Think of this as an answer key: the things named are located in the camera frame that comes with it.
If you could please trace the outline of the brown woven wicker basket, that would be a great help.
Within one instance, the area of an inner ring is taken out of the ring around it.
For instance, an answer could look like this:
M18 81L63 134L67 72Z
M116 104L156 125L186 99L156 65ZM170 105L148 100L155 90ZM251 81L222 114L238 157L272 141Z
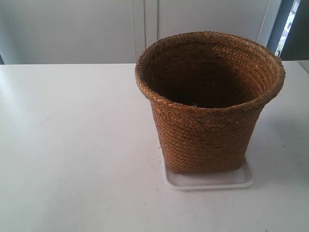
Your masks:
M166 165L176 174L205 174L241 167L285 70L280 58L254 41L197 31L146 48L135 78L150 102Z

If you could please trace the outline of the white rectangular plastic tray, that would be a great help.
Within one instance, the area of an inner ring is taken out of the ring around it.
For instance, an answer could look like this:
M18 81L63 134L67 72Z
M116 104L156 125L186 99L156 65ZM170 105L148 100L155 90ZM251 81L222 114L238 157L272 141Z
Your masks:
M162 161L165 182L177 190L241 189L251 186L254 174L245 161L239 169L210 174L176 174Z

